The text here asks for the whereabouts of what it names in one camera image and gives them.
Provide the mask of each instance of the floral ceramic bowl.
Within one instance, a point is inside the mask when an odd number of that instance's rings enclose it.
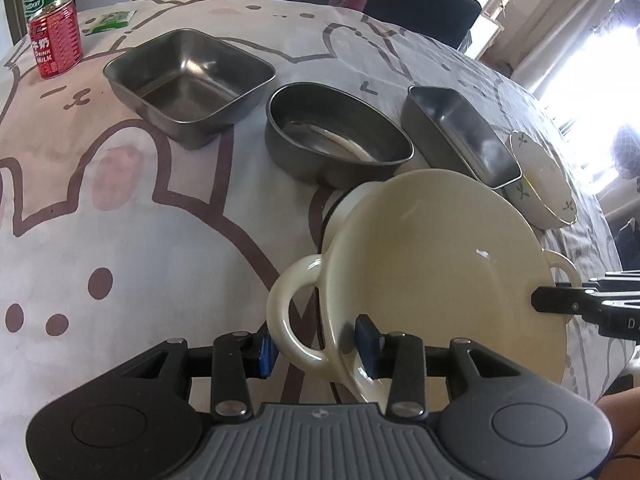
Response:
[[[507,148],[522,168],[522,178],[504,187],[509,201],[539,229],[573,224],[577,208],[558,164],[523,132],[513,132]]]

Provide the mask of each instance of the ribbed gray panel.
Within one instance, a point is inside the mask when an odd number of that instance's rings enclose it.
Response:
[[[470,480],[429,433],[395,424],[373,404],[267,404],[222,426],[172,480]]]

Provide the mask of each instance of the can lid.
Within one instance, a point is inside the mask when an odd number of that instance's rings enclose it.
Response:
[[[29,23],[31,23],[34,20],[39,20],[41,18],[45,18],[46,16],[49,16],[50,14],[56,12],[62,7],[67,6],[72,1],[73,0],[56,0],[55,2],[51,2],[50,4],[45,5],[40,10],[38,10],[37,12],[31,15],[31,17],[29,18]]]

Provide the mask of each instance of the stainless steel container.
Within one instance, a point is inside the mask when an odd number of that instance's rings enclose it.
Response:
[[[275,91],[265,140],[271,158],[291,176],[338,189],[386,180],[414,154],[404,132],[375,108],[319,83]]]
[[[112,60],[104,75],[127,107],[195,149],[248,115],[275,69],[240,48],[182,28]]]
[[[492,127],[454,89],[409,87],[400,122],[432,168],[466,174],[492,189],[522,176]]]

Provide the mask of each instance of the table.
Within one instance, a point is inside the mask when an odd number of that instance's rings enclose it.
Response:
[[[482,64],[354,10],[279,0],[140,0],[82,12],[81,28],[124,9],[137,11],[129,27],[85,36],[82,63],[62,76],[42,80],[26,40],[2,62],[3,480],[34,478],[23,435],[46,402],[166,338],[206,346],[231,330],[256,330],[279,273],[316,250],[332,191],[296,182],[271,162],[264,106],[187,152],[114,97],[106,63],[168,30],[197,28],[268,60],[277,70],[271,89],[323,82],[395,121],[409,85],[455,88],[501,138],[529,132],[565,172],[578,223],[540,234],[542,244],[567,254],[585,279],[620,269],[598,202],[574,177],[551,120]],[[409,168],[423,165],[417,157]],[[308,344],[309,296],[295,297],[292,320]],[[633,345],[600,337],[581,319],[567,332],[562,384],[595,402]],[[284,359],[250,389],[254,402],[331,398],[327,384]]]

